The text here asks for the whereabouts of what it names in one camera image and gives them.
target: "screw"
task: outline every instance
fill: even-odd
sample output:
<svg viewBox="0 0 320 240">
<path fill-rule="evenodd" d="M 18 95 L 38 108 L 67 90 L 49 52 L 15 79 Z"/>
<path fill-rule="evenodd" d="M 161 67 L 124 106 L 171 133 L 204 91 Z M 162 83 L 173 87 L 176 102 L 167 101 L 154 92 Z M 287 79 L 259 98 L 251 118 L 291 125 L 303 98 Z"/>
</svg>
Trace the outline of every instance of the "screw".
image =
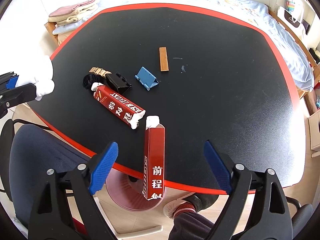
<svg viewBox="0 0 320 240">
<path fill-rule="evenodd" d="M 236 169 L 240 170 L 240 171 L 243 171 L 244 170 L 244 166 L 241 163 L 237 163 L 236 164 Z"/>
<path fill-rule="evenodd" d="M 86 167 L 87 167 L 87 165 L 85 165 L 84 163 L 79 164 L 78 165 L 78 170 L 83 171 Z"/>
<path fill-rule="evenodd" d="M 270 175 L 275 175 L 276 172 L 273 170 L 273 169 L 267 169 L 267 172 L 270 174 Z"/>
<path fill-rule="evenodd" d="M 47 170 L 47 174 L 48 174 L 48 175 L 54 174 L 54 169 L 48 169 L 48 170 Z"/>
</svg>

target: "bed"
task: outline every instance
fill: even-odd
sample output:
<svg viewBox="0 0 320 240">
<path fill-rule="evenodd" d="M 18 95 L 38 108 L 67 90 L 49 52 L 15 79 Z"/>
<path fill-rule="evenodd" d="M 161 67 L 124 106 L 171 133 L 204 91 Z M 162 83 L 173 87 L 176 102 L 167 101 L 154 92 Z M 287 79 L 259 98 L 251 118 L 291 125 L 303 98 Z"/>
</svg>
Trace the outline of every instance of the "bed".
<svg viewBox="0 0 320 240">
<path fill-rule="evenodd" d="M 262 3 L 252 0 L 98 0 L 98 10 L 84 17 L 80 22 L 55 27 L 55 23 L 45 26 L 57 45 L 60 45 L 76 28 L 105 8 L 135 3 L 177 3 L 218 11 L 263 30 L 274 42 L 291 72 L 302 98 L 313 90 L 320 80 L 320 69 L 297 35 Z"/>
</svg>

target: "torn red box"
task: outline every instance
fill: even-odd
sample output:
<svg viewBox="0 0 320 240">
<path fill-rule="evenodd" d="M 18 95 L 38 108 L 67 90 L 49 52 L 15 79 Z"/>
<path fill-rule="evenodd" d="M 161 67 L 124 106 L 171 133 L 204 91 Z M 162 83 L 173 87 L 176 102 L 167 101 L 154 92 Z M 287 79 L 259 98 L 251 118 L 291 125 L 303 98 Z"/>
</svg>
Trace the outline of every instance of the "torn red box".
<svg viewBox="0 0 320 240">
<path fill-rule="evenodd" d="M 136 129 L 139 120 L 146 111 L 127 98 L 118 95 L 108 86 L 99 85 L 98 83 L 94 84 L 96 84 L 95 86 L 92 85 L 92 90 L 95 90 L 93 94 L 94 98 L 132 129 Z"/>
<path fill-rule="evenodd" d="M 163 198 L 165 128 L 158 116 L 147 116 L 144 140 L 142 194 L 147 200 Z"/>
</svg>

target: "wooden floor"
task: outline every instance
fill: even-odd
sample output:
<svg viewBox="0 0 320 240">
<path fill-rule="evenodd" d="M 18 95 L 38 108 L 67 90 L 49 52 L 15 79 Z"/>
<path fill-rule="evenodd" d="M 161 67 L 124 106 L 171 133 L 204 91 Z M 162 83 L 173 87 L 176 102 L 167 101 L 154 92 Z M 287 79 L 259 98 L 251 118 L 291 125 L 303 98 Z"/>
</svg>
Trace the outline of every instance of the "wooden floor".
<svg viewBox="0 0 320 240">
<path fill-rule="evenodd" d="M 301 101 L 301 107 L 304 110 L 305 115 L 305 127 L 306 127 L 306 162 L 305 170 L 301 181 L 291 187 L 284 189 L 286 196 L 296 198 L 300 201 L 301 204 L 312 203 L 315 196 L 316 188 L 319 181 L 320 174 L 320 156 L 316 158 L 311 158 L 313 151 L 310 150 L 310 133 L 309 133 L 309 123 L 308 123 L 308 111 L 306 109 L 304 100 Z M 25 119 L 30 122 L 43 124 L 43 122 L 26 106 L 20 105 L 16 108 L 16 111 L 13 115 L 13 119 Z M 168 188 L 167 193 L 159 206 L 154 208 L 151 211 L 147 212 L 129 212 L 117 204 L 115 204 L 109 197 L 105 187 L 97 193 L 100 203 L 108 216 L 111 224 L 114 226 L 116 231 L 120 234 L 129 233 L 134 231 L 139 231 L 143 229 L 148 229 L 154 226 L 163 225 L 164 230 L 160 233 L 154 235 L 137 237 L 137 240 L 143 239 L 168 239 L 169 232 L 173 226 L 173 220 L 165 217 L 162 213 L 163 206 L 169 201 L 185 195 L 186 192 L 181 190 L 176 190 Z M 212 222 L 215 222 L 227 200 L 228 196 L 221 195 L 218 200 L 210 208 L 200 212 L 204 217 L 209 219 Z M 247 202 L 241 217 L 241 220 L 238 224 L 235 233 L 238 233 L 244 229 L 246 221 L 249 217 L 249 213 L 252 206 L 254 195 L 249 195 Z M 73 217 L 81 221 L 81 217 L 77 211 L 74 198 L 69 198 L 69 203 L 71 206 L 71 211 Z M 295 213 L 295 208 L 293 205 L 289 204 L 291 215 Z"/>
</svg>

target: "dark pants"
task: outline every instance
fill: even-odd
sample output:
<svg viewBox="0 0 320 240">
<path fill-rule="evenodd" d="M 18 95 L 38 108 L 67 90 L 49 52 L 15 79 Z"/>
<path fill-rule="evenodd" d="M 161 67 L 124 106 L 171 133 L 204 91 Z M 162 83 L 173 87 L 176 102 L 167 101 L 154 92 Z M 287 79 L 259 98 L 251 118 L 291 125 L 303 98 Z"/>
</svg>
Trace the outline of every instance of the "dark pants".
<svg viewBox="0 0 320 240">
<path fill-rule="evenodd" d="M 28 228 L 35 194 L 50 168 L 73 170 L 90 158 L 45 130 L 25 124 L 14 136 L 9 165 L 9 182 L 16 217 Z"/>
<path fill-rule="evenodd" d="M 70 171 L 89 157 L 35 125 L 23 125 L 14 136 L 10 154 L 10 191 L 16 217 L 28 228 L 38 185 L 50 168 Z M 174 219 L 169 240 L 202 240 L 213 223 L 196 213 L 182 213 Z"/>
</svg>

